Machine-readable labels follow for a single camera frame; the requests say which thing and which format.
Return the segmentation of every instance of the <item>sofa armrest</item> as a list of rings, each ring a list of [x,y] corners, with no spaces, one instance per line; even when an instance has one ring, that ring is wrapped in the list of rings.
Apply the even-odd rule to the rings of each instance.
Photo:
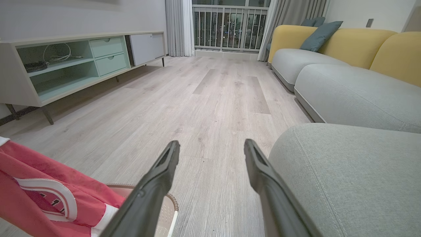
[[[272,63],[275,52],[281,48],[300,48],[317,27],[280,25],[275,28],[270,46],[268,62]]]

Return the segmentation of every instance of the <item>drawer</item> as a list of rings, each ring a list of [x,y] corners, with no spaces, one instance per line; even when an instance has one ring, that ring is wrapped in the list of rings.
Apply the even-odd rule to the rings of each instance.
[[[95,58],[123,52],[123,44],[120,37],[91,40],[90,42],[93,57]]]
[[[95,63],[98,68],[98,72],[100,76],[108,74],[108,73],[112,73],[114,71],[127,67],[124,54],[119,54],[119,55],[111,56],[108,58],[99,59],[99,60],[96,60]]]

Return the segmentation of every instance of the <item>blue pillow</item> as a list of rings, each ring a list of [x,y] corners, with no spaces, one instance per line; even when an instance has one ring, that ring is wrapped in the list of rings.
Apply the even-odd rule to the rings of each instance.
[[[319,51],[323,44],[341,27],[342,22],[331,22],[321,25],[301,45],[300,49]]]
[[[316,19],[304,19],[303,23],[301,23],[302,26],[314,26],[314,23],[316,22]]]
[[[319,27],[319,26],[323,25],[323,23],[325,22],[325,19],[326,18],[324,18],[323,16],[316,17],[315,18],[316,22],[314,23],[313,26],[314,27]]]

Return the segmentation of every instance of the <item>red clothing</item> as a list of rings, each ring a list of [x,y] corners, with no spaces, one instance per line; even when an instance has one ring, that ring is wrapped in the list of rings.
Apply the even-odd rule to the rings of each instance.
[[[99,236],[124,198],[7,140],[0,137],[0,217],[35,237]]]

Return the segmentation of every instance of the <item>wooden floor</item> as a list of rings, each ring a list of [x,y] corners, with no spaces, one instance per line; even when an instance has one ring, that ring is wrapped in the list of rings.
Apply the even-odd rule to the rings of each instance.
[[[181,144],[170,191],[175,237],[264,236],[249,184],[244,140],[268,155],[289,127],[310,122],[264,62],[166,57],[0,127],[26,145],[103,183],[136,184],[171,140]],[[0,221],[0,236],[27,236]]]

